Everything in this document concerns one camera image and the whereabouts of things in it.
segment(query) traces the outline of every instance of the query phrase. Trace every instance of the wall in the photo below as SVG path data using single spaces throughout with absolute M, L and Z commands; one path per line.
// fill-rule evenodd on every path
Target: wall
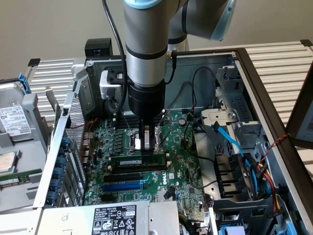
M 124 40 L 123 0 L 108 5 Z M 312 0 L 237 0 L 222 42 L 188 36 L 190 48 L 311 39 Z M 101 0 L 1 0 L 0 79 L 17 77 L 31 58 L 84 56 L 88 38 L 112 37 Z M 113 51 L 118 48 L 113 39 Z

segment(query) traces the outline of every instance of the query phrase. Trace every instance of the robotic arm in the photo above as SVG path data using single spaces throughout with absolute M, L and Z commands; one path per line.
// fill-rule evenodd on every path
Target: robotic arm
M 129 107 L 139 118 L 141 153 L 154 150 L 154 117 L 164 108 L 167 51 L 187 34 L 221 41 L 236 0 L 124 0 Z

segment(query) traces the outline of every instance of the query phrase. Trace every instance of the blue latch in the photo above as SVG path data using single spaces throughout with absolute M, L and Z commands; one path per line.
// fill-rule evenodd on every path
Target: blue latch
M 30 94 L 31 91 L 30 91 L 30 87 L 29 87 L 27 78 L 22 74 L 22 72 L 19 75 L 19 80 L 22 82 L 23 87 L 24 87 L 24 89 L 26 91 L 26 94 Z

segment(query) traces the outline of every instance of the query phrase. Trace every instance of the product label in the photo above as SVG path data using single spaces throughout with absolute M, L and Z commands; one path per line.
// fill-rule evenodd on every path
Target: product label
M 133 160 L 133 161 L 122 161 L 119 162 L 120 165 L 137 165 L 142 164 L 142 160 Z
M 135 235 L 136 205 L 96 208 L 91 235 Z
M 0 109 L 0 120 L 9 136 L 31 133 L 21 106 Z
M 18 183 L 18 182 L 19 182 L 19 179 L 18 179 L 18 178 L 11 179 L 11 180 L 3 180 L 3 181 L 0 181 L 0 186 L 16 184 L 16 183 Z
M 210 214 L 209 212 L 204 213 L 204 227 L 208 227 L 210 224 Z

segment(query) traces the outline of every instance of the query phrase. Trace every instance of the yellow wire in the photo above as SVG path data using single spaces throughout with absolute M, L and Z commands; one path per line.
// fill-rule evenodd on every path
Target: yellow wire
M 267 172 L 268 176 L 272 179 L 272 176 L 270 175 L 270 172 L 269 172 L 268 169 L 266 169 L 266 172 Z M 278 207 L 278 209 L 280 210 L 280 205 L 279 205 L 279 203 L 278 203 L 277 194 L 275 194 L 275 197 L 276 197 L 276 204 L 277 204 L 277 207 Z

